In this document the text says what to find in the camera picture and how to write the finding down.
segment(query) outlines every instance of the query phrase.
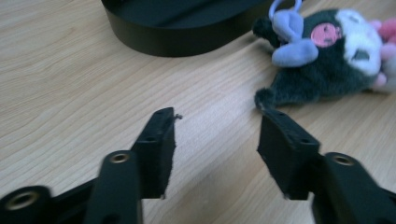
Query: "wood grain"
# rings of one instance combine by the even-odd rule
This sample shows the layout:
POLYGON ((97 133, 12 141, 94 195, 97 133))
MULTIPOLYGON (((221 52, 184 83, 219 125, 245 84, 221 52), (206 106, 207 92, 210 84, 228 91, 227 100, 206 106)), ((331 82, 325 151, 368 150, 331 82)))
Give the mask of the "wood grain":
MULTIPOLYGON (((302 13, 352 7, 395 16, 394 0, 306 0, 302 13)), ((309 202, 283 199, 256 152, 254 92, 276 68, 247 33, 187 58, 128 49, 99 0, 0 2, 0 195, 45 185, 57 195, 97 176, 130 147, 152 112, 173 106, 177 150, 167 199, 145 200, 146 223, 313 223, 309 202)), ((321 143, 360 160, 396 191, 396 95, 361 93, 288 113, 321 143)))

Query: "stuffed animal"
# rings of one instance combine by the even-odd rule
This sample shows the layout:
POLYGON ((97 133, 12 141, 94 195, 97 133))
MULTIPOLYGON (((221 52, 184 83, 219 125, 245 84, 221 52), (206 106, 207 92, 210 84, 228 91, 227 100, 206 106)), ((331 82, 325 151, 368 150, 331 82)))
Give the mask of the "stuffed animal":
POLYGON ((371 24, 384 42, 380 50, 382 68, 378 79, 382 80, 374 84, 373 90, 394 92, 396 91, 396 18, 383 22, 372 21, 371 24))
MULTIPOLYGON (((259 109, 313 103, 320 98, 341 97, 374 86, 381 68, 382 40, 359 12, 322 10, 304 18, 302 26, 301 39, 312 42, 318 50, 317 57, 297 66, 283 63, 271 86, 256 92, 259 109)), ((289 44, 278 38, 269 17, 256 20, 252 29, 275 49, 289 44)), ((300 57, 292 49, 283 54, 287 60, 300 57)))

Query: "plush toy face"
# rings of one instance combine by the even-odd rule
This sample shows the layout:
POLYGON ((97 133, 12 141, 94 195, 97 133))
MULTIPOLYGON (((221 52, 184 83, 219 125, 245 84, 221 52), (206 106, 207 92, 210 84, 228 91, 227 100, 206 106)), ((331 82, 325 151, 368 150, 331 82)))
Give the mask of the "plush toy face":
POLYGON ((364 75, 372 77, 381 67, 381 37, 357 11, 339 10, 335 18, 341 23, 346 38, 344 59, 364 75))

